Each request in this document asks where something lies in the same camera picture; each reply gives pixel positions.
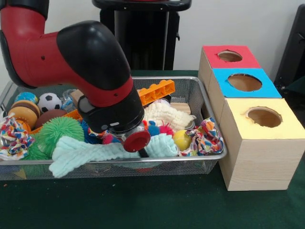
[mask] colorful rope toy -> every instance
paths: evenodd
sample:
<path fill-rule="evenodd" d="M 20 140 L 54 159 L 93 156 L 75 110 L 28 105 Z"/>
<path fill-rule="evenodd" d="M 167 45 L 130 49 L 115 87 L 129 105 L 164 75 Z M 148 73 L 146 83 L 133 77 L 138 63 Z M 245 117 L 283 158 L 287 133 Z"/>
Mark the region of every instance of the colorful rope toy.
<path fill-rule="evenodd" d="M 14 117 L 7 116 L 1 122 L 0 160 L 20 160 L 28 155 L 28 148 L 34 142 L 29 132 L 22 128 Z"/>
<path fill-rule="evenodd" d="M 215 128 L 213 118 L 203 120 L 198 129 L 188 130 L 186 134 L 192 137 L 192 142 L 188 149 L 180 152 L 180 156 L 206 156 L 223 151 L 224 140 Z"/>

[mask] white wall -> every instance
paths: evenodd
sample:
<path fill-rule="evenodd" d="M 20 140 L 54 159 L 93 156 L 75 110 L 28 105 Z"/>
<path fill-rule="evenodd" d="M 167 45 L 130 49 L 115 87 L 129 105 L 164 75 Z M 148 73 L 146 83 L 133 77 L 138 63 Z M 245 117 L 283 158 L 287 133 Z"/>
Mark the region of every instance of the white wall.
<path fill-rule="evenodd" d="M 181 41 L 174 68 L 198 70 L 203 44 L 248 45 L 261 66 L 275 78 L 296 9 L 302 0 L 193 0 L 180 13 Z M 83 20 L 99 20 L 90 0 L 50 0 L 46 32 Z M 9 80 L 0 57 L 0 92 Z"/>

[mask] cream fluffy toy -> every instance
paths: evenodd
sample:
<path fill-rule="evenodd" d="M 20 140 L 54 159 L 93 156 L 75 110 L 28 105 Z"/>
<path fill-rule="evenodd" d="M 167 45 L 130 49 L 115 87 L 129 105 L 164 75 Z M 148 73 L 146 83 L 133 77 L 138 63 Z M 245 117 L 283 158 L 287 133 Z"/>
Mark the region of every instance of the cream fluffy toy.
<path fill-rule="evenodd" d="M 169 123 L 174 132 L 184 130 L 185 127 L 195 119 L 194 115 L 188 115 L 186 112 L 178 111 L 163 103 L 153 103 L 145 108 L 144 120 L 153 120 L 157 126 L 163 123 Z"/>

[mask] wooden box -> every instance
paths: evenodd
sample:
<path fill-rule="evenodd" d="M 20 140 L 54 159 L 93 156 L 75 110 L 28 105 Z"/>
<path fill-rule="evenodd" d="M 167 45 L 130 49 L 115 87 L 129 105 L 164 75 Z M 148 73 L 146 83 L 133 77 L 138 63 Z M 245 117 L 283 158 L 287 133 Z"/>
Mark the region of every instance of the wooden box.
<path fill-rule="evenodd" d="M 225 98 L 282 98 L 263 69 L 213 69 L 208 95 L 217 122 Z"/>
<path fill-rule="evenodd" d="M 219 164 L 229 191 L 287 189 L 305 150 L 305 130 L 284 99 L 228 98 Z"/>
<path fill-rule="evenodd" d="M 198 78 L 209 90 L 215 68 L 261 68 L 247 46 L 204 46 L 201 52 Z"/>

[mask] light blue rope toy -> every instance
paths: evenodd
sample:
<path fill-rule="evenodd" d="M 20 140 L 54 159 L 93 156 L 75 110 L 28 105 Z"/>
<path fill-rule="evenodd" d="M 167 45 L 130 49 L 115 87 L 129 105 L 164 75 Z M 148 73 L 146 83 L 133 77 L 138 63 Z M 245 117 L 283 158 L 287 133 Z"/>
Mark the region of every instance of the light blue rope toy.
<path fill-rule="evenodd" d="M 171 135 L 160 134 L 151 138 L 145 147 L 149 157 L 178 156 L 178 148 Z M 137 153 L 129 153 L 120 143 L 91 145 L 74 138 L 63 136 L 53 152 L 53 163 L 49 170 L 56 178 L 61 178 L 88 162 L 106 161 L 119 158 L 139 158 Z"/>

